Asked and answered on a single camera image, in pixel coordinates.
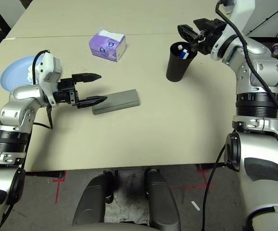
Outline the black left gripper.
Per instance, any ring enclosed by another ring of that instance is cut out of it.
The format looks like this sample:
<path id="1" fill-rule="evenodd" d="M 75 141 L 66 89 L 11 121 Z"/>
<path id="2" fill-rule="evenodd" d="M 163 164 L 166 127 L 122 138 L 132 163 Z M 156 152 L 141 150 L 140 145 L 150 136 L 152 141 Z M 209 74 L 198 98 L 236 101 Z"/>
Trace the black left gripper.
<path id="1" fill-rule="evenodd" d="M 72 78 L 63 78 L 57 83 L 57 91 L 53 93 L 56 103 L 67 103 L 76 105 L 77 108 L 85 108 L 102 103 L 107 96 L 91 96 L 84 100 L 79 100 L 78 92 L 75 88 L 78 82 L 93 82 L 101 76 L 95 73 L 72 74 Z"/>

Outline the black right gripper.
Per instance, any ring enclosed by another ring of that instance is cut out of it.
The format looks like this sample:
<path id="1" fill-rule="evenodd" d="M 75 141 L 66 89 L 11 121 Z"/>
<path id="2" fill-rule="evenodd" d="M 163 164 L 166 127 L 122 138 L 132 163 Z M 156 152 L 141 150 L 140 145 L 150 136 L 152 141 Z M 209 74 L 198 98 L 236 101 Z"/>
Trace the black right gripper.
<path id="1" fill-rule="evenodd" d="M 214 44 L 222 35 L 227 23 L 219 19 L 209 20 L 206 18 L 196 19 L 193 23 L 203 35 L 203 38 L 199 39 L 200 43 L 198 44 L 198 52 L 202 54 L 210 54 Z M 195 44 L 198 42 L 198 33 L 190 26 L 178 25 L 177 30 L 181 38 L 189 44 Z"/>

